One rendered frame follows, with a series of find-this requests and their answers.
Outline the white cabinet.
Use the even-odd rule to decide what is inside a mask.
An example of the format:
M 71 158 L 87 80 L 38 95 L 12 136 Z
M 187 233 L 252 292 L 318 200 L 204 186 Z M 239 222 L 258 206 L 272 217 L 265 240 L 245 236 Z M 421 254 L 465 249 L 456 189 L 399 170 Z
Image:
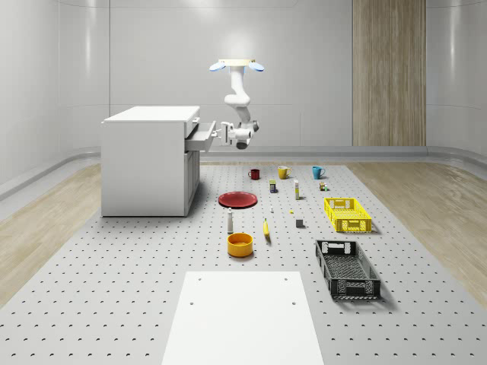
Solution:
M 101 214 L 185 216 L 195 157 L 186 137 L 198 106 L 134 106 L 101 124 Z

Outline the red plate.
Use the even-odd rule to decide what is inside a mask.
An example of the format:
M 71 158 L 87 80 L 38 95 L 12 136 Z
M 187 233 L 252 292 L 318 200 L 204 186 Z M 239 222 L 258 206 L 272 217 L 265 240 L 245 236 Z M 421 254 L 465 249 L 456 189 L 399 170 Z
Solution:
M 227 208 L 250 208 L 257 203 L 257 197 L 249 192 L 226 192 L 219 196 L 218 203 Z

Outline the yellow bowl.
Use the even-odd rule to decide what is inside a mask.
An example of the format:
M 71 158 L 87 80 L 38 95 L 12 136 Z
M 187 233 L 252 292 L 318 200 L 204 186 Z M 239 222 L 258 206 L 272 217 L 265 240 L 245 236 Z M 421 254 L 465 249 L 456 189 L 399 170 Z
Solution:
M 245 257 L 253 253 L 253 238 L 248 233 L 232 233 L 227 242 L 231 256 Z

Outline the dark grey basket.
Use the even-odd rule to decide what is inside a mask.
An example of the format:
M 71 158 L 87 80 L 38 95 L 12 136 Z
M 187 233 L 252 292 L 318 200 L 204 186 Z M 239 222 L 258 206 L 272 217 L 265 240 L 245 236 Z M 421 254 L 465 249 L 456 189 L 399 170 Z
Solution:
M 315 255 L 332 297 L 380 297 L 380 278 L 355 241 L 315 240 L 315 246 Z

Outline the yellow basket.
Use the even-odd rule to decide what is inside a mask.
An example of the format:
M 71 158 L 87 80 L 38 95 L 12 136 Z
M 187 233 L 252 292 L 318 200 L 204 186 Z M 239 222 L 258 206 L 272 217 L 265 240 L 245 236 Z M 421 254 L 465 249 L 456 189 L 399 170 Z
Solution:
M 325 198 L 324 210 L 337 232 L 371 232 L 371 216 L 356 198 Z

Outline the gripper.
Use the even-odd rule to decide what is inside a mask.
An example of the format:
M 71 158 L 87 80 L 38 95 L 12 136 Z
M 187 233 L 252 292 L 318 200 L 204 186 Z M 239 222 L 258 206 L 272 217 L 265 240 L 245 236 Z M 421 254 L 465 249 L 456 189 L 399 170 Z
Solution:
M 234 125 L 229 122 L 221 122 L 220 129 L 212 133 L 213 138 L 220 138 L 222 145 L 232 145 L 234 139 Z

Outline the white board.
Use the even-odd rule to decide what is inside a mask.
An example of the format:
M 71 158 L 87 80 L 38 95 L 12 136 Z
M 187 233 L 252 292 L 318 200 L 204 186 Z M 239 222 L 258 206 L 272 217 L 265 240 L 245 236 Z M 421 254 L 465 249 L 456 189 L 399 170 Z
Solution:
M 189 271 L 162 365 L 323 365 L 297 271 Z

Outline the white drawer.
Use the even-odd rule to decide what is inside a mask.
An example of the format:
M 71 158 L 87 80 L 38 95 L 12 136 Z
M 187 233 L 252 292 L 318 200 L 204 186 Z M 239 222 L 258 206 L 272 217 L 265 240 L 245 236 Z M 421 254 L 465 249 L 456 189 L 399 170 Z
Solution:
M 216 121 L 200 122 L 185 140 L 187 151 L 208 151 L 212 145 Z

